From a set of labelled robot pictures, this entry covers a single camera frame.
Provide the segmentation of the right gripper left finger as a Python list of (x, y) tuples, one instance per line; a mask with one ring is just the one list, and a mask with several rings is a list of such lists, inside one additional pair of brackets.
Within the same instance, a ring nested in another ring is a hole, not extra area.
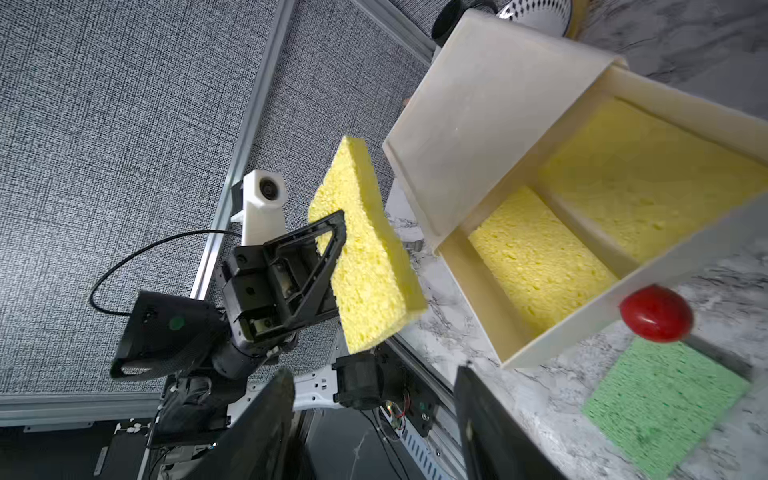
[(295, 400), (294, 378), (281, 369), (189, 479), (281, 479)]

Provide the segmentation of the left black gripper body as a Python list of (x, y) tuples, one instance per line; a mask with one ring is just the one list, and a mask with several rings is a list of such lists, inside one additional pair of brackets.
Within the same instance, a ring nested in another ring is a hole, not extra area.
[(281, 325), (262, 246), (236, 247), (220, 266), (231, 342), (239, 351), (267, 351), (287, 337), (309, 328)]

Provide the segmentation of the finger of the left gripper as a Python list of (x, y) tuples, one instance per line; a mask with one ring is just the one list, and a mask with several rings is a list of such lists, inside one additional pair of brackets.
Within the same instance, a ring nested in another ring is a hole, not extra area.
[(262, 246), (283, 327), (310, 327), (339, 316), (331, 277), (347, 238), (338, 210)]

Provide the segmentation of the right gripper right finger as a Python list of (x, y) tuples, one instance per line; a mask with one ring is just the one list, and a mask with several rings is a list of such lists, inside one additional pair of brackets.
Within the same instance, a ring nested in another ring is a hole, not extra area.
[(562, 479), (478, 375), (457, 369), (454, 403), (469, 479)]

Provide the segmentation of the yellow sponge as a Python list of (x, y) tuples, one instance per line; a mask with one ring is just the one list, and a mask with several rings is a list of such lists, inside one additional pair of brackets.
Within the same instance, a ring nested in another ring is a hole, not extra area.
[(369, 350), (428, 309), (410, 257), (385, 214), (364, 140), (344, 136), (308, 207), (318, 221), (341, 210), (346, 241), (331, 286), (347, 349)]
[(543, 184), (644, 263), (767, 190), (767, 169), (620, 99), (541, 171)]
[(469, 241), (536, 336), (617, 282), (528, 187), (507, 197)]

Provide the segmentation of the drawer with red knob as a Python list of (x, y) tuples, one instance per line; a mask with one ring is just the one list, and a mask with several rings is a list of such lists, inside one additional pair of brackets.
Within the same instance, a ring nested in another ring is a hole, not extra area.
[[(539, 169), (594, 111), (612, 98), (625, 100), (652, 116), (754, 162), (767, 162), (765, 120), (689, 95), (619, 66), (607, 68), (435, 248), (505, 370), (536, 367), (548, 361), (617, 320), (620, 302), (635, 291), (651, 284), (668, 285), (689, 277), (700, 267), (737, 252), (767, 233), (767, 196), (761, 194), (722, 214), (715, 222), (692, 233), (658, 258), (641, 264), (594, 221), (542, 185), (537, 179)], [(539, 336), (533, 335), (468, 240), (469, 233), (505, 197), (522, 186), (529, 186), (541, 195), (558, 219), (619, 279), (604, 293)]]

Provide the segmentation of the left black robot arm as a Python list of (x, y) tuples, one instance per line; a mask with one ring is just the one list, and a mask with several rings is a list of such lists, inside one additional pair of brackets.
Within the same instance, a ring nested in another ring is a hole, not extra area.
[(150, 445), (275, 443), (286, 435), (295, 387), (283, 380), (250, 398), (233, 417), (248, 377), (291, 349), (298, 334), (336, 318), (331, 287), (347, 239), (336, 211), (263, 245), (241, 246), (222, 263), (222, 307), (143, 291), (120, 340), (110, 375), (164, 379)]

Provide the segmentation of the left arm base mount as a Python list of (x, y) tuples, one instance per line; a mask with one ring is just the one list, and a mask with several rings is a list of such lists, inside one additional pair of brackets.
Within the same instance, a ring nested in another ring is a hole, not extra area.
[(407, 419), (427, 437), (440, 403), (436, 392), (388, 344), (334, 361), (337, 392), (333, 400), (346, 408), (372, 410), (394, 405), (394, 415)]

